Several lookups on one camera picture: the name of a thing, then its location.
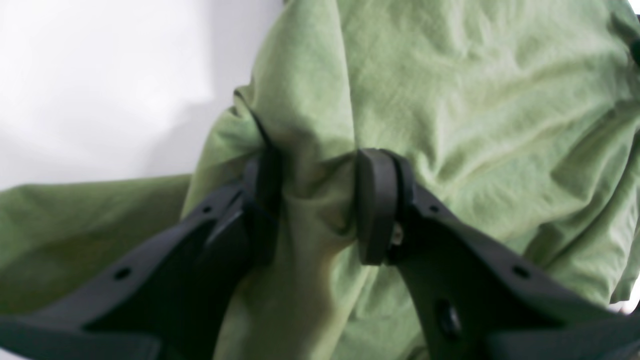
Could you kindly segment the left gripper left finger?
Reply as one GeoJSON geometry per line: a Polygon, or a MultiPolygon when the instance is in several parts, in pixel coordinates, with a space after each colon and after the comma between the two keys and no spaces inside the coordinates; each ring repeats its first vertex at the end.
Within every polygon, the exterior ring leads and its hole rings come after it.
{"type": "Polygon", "coordinates": [[[282,158],[242,178],[55,303],[1,318],[1,346],[32,360],[210,360],[234,291],[274,259],[282,158]]]}

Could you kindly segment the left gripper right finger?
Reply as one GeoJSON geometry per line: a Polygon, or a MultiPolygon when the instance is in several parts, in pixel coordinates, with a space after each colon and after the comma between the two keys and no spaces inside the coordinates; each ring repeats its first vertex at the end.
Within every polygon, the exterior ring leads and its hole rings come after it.
{"type": "Polygon", "coordinates": [[[432,360],[632,360],[639,317],[596,306],[460,221],[383,149],[356,160],[359,259],[397,269],[432,360]]]}

